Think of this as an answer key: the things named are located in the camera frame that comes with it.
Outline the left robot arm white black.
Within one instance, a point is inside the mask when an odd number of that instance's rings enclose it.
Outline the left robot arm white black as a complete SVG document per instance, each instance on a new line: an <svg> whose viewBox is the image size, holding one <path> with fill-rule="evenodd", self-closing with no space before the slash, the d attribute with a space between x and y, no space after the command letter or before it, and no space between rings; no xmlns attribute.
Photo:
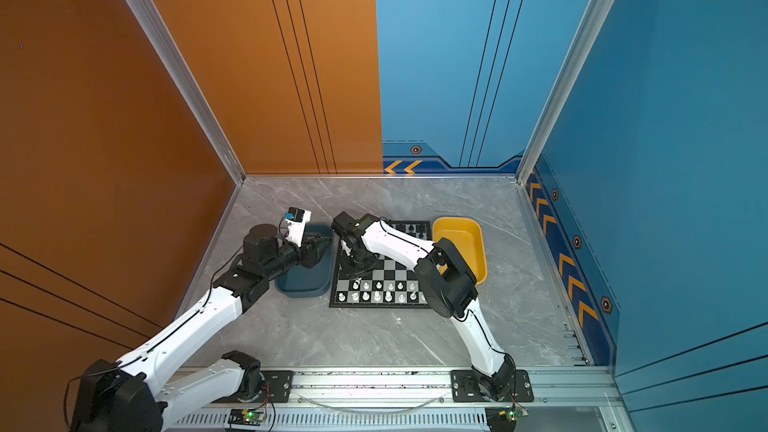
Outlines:
<svg viewBox="0 0 768 432"><path fill-rule="evenodd" d="M147 342L115 362L98 360L79 377L71 431L165 431L221 398L268 400L259 359L230 351L183 379L172 377L214 335L236 321L272 281L301 266L316 266L333 239L316 231L283 236L271 224L250 229L230 267L201 299Z"/></svg>

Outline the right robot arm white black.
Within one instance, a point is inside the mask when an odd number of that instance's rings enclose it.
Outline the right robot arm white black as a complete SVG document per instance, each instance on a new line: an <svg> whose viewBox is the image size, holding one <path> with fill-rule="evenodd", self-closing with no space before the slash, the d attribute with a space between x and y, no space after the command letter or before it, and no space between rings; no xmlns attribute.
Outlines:
<svg viewBox="0 0 768 432"><path fill-rule="evenodd" d="M355 219L342 212L333 219L332 230L340 239L344 274L350 278L365 274L381 256L413 271L429 307L449 319L462 338L484 397L499 401L511 393L516 364L491 332L475 274L453 242L410 236L371 214Z"/></svg>

